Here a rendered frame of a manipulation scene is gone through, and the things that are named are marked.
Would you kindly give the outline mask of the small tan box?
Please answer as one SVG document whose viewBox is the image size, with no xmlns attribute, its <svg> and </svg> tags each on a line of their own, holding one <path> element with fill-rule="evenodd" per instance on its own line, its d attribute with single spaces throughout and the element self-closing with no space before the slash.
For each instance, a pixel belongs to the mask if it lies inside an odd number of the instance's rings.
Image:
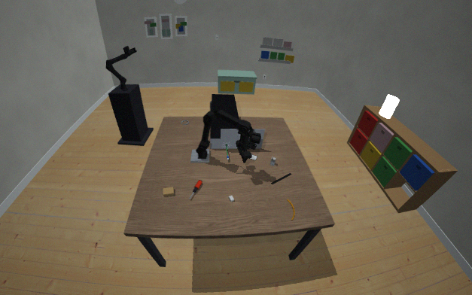
<svg viewBox="0 0 472 295">
<path fill-rule="evenodd" d="M 174 195 L 173 187 L 163 188 L 163 196 L 173 196 L 173 195 Z"/>
</svg>

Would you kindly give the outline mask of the orange-handled screwdriver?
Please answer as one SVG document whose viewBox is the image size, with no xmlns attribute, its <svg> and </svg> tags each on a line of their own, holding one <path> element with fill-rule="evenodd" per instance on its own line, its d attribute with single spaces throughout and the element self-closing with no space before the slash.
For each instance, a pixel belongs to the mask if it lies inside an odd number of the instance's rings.
<svg viewBox="0 0 472 295">
<path fill-rule="evenodd" d="M 194 189 L 193 189 L 193 193 L 192 195 L 199 189 L 200 185 L 202 184 L 202 181 L 201 180 L 198 180 L 198 182 L 196 183 Z M 190 198 L 192 197 L 192 195 L 190 196 Z"/>
</svg>

